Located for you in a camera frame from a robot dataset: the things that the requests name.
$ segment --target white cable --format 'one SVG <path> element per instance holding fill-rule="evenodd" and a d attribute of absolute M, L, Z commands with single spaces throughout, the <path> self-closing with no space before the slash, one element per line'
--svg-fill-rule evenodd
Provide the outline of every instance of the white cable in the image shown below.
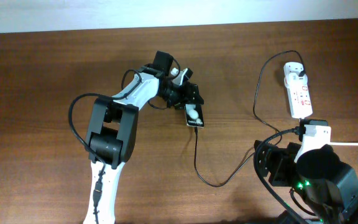
<path fill-rule="evenodd" d="M 358 142 L 330 142 L 333 146 L 358 146 Z"/>

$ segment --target white wall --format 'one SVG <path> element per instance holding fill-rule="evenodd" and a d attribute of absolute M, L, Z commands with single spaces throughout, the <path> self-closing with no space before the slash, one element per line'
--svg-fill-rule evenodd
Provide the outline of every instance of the white wall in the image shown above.
<path fill-rule="evenodd" d="M 0 0 L 0 32 L 358 18 L 358 0 Z"/>

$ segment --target power strip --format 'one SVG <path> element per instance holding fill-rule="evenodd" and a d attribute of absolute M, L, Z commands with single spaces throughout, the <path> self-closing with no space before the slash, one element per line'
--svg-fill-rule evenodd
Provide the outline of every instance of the power strip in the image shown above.
<path fill-rule="evenodd" d="M 284 84 L 288 92 L 291 116 L 305 118 L 313 113 L 308 88 L 308 77 L 303 71 L 303 65 L 298 62 L 288 62 L 284 65 Z"/>

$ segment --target wood grain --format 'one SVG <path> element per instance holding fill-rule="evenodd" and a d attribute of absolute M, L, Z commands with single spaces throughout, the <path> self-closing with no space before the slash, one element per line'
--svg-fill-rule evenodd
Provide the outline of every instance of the wood grain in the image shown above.
<path fill-rule="evenodd" d="M 0 34 L 0 223 L 83 221 L 91 169 L 69 130 L 68 106 L 82 93 L 117 93 L 122 74 L 151 62 L 156 50 L 194 71 L 191 81 L 205 100 L 199 171 L 223 181 L 256 139 L 273 133 L 252 115 L 255 86 L 263 63 L 290 49 L 307 67 L 312 117 L 328 120 L 333 141 L 358 141 L 358 20 Z M 257 113 L 279 129 L 297 125 L 282 68 L 297 60 L 284 55 L 264 72 Z M 92 102 L 76 105 L 81 134 Z M 290 141 L 298 142 L 289 135 L 281 146 Z M 117 193 L 118 223 L 246 221 L 283 211 L 251 163 L 225 187 L 202 183 L 193 170 L 194 143 L 182 111 L 140 112 Z M 358 175 L 358 147 L 335 150 Z M 294 206 L 287 188 L 275 190 Z"/>

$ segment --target brown wooden surface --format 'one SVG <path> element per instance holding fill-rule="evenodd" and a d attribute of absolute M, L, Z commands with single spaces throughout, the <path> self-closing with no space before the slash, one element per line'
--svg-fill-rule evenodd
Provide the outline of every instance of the brown wooden surface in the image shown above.
<path fill-rule="evenodd" d="M 306 64 L 312 117 L 328 120 L 333 141 L 358 141 L 358 20 L 0 34 L 0 223 L 84 219 L 90 161 L 69 130 L 68 106 L 82 93 L 116 94 L 122 74 L 152 62 L 156 50 L 194 71 L 206 123 L 198 167 L 209 181 L 223 181 L 256 139 L 273 133 L 252 115 L 255 86 L 263 63 L 290 49 Z M 298 58 L 288 54 L 266 68 L 257 105 L 279 129 L 297 125 L 283 86 L 288 61 Z M 81 134 L 93 100 L 75 108 Z M 216 223 L 283 211 L 251 162 L 225 187 L 202 183 L 183 116 L 148 106 L 140 112 L 136 147 L 119 181 L 118 223 Z M 289 141 L 297 136 L 286 135 L 281 146 Z M 335 150 L 358 175 L 358 147 Z M 293 206 L 288 188 L 275 190 Z"/>

